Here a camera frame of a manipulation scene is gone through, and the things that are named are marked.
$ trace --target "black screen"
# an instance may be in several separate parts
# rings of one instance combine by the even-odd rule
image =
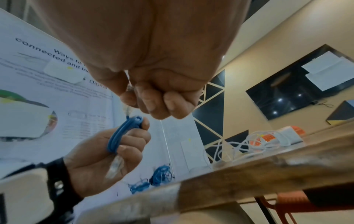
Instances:
[[[354,79],[338,86],[321,91],[305,75],[309,72],[301,66],[330,51],[338,57],[351,58],[328,45],[314,50],[266,80],[253,86],[246,93],[268,120],[277,118],[291,111],[306,107],[312,102],[333,96],[341,90],[354,85]]]

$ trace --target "beige wall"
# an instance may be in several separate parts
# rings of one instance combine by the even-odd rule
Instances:
[[[224,138],[247,129],[296,125],[313,132],[328,127],[326,118],[343,100],[354,99],[354,87],[327,99],[334,108],[308,106],[269,122],[245,91],[323,44],[354,58],[353,10],[354,0],[313,0],[222,68],[226,72]]]

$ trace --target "hand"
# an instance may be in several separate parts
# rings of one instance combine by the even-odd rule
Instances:
[[[122,137],[117,154],[124,159],[124,167],[112,179],[105,176],[116,155],[107,152],[106,147],[116,128],[101,131],[75,146],[64,157],[64,163],[76,193],[82,198],[101,193],[137,167],[143,158],[142,151],[151,139],[149,127],[148,119],[144,118],[142,129],[132,129]]]
[[[32,0],[98,82],[156,119],[198,104],[250,0]],[[126,92],[129,71],[134,91]]]

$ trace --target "wooden surface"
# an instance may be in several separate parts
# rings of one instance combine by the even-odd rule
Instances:
[[[214,172],[89,210],[79,223],[119,223],[265,194],[354,182],[354,120],[303,140],[256,158],[219,163]]]

